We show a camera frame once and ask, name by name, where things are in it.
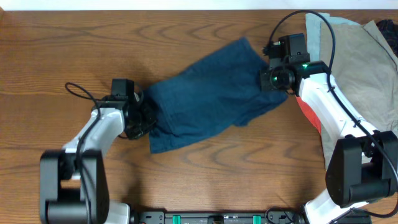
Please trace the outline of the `navy blue denim shorts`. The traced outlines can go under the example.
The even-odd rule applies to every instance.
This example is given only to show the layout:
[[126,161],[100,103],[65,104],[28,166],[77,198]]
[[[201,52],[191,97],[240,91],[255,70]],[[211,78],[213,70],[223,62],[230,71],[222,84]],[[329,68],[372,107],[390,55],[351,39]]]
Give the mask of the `navy blue denim shorts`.
[[149,133],[153,154],[212,138],[231,125],[248,123],[280,106],[283,91],[262,91],[260,70],[267,64],[246,38],[197,61],[177,76],[144,92],[157,123]]

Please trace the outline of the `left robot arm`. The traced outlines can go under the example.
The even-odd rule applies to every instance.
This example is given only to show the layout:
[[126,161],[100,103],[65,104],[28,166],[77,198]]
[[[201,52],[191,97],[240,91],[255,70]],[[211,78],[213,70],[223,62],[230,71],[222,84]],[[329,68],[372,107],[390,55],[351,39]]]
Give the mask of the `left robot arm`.
[[40,158],[40,221],[134,221],[128,204],[109,198],[103,157],[120,134],[139,139],[155,122],[142,93],[117,93],[96,101],[83,129],[61,150],[45,151]]

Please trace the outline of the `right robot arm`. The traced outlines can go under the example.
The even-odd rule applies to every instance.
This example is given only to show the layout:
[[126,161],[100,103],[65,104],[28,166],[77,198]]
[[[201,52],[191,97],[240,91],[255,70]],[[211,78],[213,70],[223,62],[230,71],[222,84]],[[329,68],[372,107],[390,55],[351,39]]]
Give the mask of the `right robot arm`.
[[397,193],[397,136],[367,122],[342,94],[324,62],[280,65],[259,73],[262,90],[293,93],[309,105],[335,143],[326,189],[304,206],[306,223],[370,216],[362,206]]

